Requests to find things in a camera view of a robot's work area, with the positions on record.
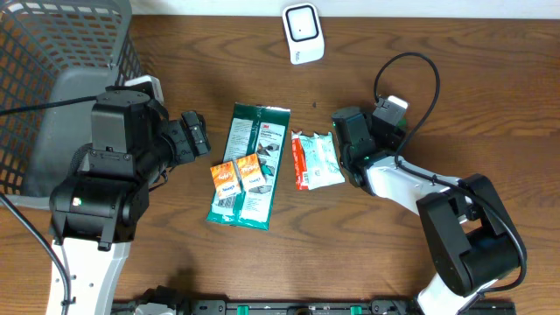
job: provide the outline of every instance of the snack bag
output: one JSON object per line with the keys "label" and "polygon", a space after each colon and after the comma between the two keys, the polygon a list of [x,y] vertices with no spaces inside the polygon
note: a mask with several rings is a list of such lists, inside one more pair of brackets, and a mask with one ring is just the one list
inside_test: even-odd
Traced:
{"label": "snack bag", "polygon": [[245,192],[248,192],[251,188],[266,184],[256,153],[238,158],[236,162]]}
{"label": "snack bag", "polygon": [[223,200],[234,196],[242,191],[239,187],[239,180],[235,175],[234,163],[229,161],[224,164],[210,168],[212,172],[213,184],[216,186],[218,199]]}
{"label": "snack bag", "polygon": [[334,150],[333,134],[305,136],[291,132],[291,150],[298,190],[344,183]]}

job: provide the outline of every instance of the wood grain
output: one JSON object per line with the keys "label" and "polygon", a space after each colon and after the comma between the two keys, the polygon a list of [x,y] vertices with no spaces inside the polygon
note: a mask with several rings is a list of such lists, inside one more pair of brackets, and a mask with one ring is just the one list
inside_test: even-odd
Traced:
{"label": "wood grain", "polygon": [[[348,183],[298,192],[288,144],[268,232],[206,216],[214,191],[208,168],[223,155],[234,102],[285,107],[291,129],[327,132],[336,109],[372,108],[386,60],[419,51],[437,63],[442,92],[404,156],[441,174],[480,172],[493,181],[528,248],[528,276],[492,297],[515,301],[520,314],[557,313],[560,23],[331,17],[322,24],[325,57],[293,66],[278,18],[134,17],[136,49],[161,80],[171,117],[203,114],[213,151],[179,167],[150,196],[116,297],[158,284],[251,300],[418,293],[434,274],[419,219]],[[410,123],[424,114],[433,88],[419,59],[394,64],[380,86],[410,102]],[[49,213],[24,213],[46,233]],[[5,211],[0,226],[0,313],[43,314],[48,258]]]}

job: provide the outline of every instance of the orange package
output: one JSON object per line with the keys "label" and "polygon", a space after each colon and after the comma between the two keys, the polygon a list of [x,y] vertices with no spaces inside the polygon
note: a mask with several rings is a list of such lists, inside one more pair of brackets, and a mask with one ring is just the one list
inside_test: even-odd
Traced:
{"label": "orange package", "polygon": [[243,190],[246,192],[251,188],[262,186],[266,184],[263,172],[261,171],[261,164],[256,153],[246,157],[237,159],[237,169],[241,175],[241,182],[243,183]]}
{"label": "orange package", "polygon": [[239,179],[235,175],[234,162],[226,162],[210,168],[212,172],[213,184],[216,186],[218,199],[236,195],[242,191],[239,187]]}

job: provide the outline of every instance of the white bracket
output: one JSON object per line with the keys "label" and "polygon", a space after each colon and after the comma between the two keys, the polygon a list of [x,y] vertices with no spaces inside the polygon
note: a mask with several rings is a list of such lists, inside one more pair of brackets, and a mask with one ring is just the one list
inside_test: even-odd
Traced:
{"label": "white bracket", "polygon": [[[116,283],[129,257],[130,242],[114,243],[109,252],[98,250],[97,245],[97,241],[74,238],[66,238],[62,246],[52,244],[70,277],[70,298],[75,298],[68,315],[105,315],[111,311]],[[60,315],[63,299],[62,278],[53,264],[46,315]]]}

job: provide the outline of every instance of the orange label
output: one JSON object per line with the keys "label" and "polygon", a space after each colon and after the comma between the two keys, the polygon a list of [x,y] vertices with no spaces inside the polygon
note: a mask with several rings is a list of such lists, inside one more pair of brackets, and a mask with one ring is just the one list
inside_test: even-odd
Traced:
{"label": "orange label", "polygon": [[307,164],[305,163],[304,148],[302,148],[301,141],[298,137],[292,136],[291,153],[294,156],[294,168],[296,169],[296,187],[298,190],[307,190],[309,189],[307,182]]}
{"label": "orange label", "polygon": [[238,158],[236,162],[237,169],[241,175],[243,189],[245,191],[248,191],[253,187],[262,186],[266,183],[263,173],[261,172],[261,164],[259,163],[259,158],[256,153]]}
{"label": "orange label", "polygon": [[234,162],[226,162],[210,168],[212,172],[213,184],[219,199],[224,199],[240,193],[239,180],[235,175]]}

